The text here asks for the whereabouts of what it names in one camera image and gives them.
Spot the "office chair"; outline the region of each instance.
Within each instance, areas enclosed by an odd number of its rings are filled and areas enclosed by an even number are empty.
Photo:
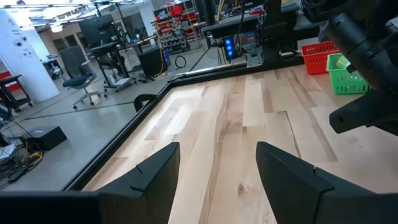
[[[73,104],[74,110],[77,110],[76,104],[78,104],[79,102],[84,103],[85,98],[89,98],[90,105],[94,106],[94,102],[91,99],[91,96],[97,95],[97,96],[101,97],[101,95],[104,95],[105,98],[108,97],[107,94],[103,93],[103,92],[99,92],[99,91],[88,92],[87,91],[86,87],[88,87],[97,77],[96,72],[90,66],[90,61],[84,62],[82,65],[80,65],[79,71],[80,71],[80,75],[75,75],[73,77],[71,76],[71,79],[62,83],[62,86],[65,88],[68,87],[68,90],[70,88],[74,88],[76,90],[81,90],[81,89],[85,90],[85,94],[82,97],[80,97],[80,99]]]

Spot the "black metal frame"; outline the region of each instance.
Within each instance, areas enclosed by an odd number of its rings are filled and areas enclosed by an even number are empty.
[[[228,77],[236,77],[246,75],[248,73],[263,72],[278,68],[285,68],[294,65],[303,64],[301,56],[288,55],[284,56],[280,63],[265,64],[263,66],[247,68],[246,63],[235,65],[222,65],[213,69],[204,69],[197,72],[187,72],[177,75],[161,89],[157,97],[153,97],[145,106],[143,106],[128,122],[125,127],[117,133],[100,152],[92,158],[77,175],[72,178],[62,190],[81,190],[94,177],[94,175],[105,165],[108,159],[119,149],[123,142],[131,135],[131,133],[140,125],[146,116],[157,106],[162,98],[173,88],[177,86],[189,85],[194,83],[206,82]]]

